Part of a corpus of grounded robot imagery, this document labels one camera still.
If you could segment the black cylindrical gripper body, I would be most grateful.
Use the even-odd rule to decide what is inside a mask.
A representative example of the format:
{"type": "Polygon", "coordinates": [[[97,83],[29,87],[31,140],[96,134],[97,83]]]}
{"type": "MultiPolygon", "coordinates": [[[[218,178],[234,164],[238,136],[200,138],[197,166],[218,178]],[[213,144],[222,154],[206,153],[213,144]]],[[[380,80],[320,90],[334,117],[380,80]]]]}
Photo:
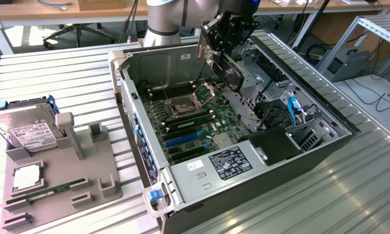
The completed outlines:
{"type": "Polygon", "coordinates": [[[252,17],[258,9],[258,0],[220,0],[218,15],[225,13],[242,17],[252,17]]]}

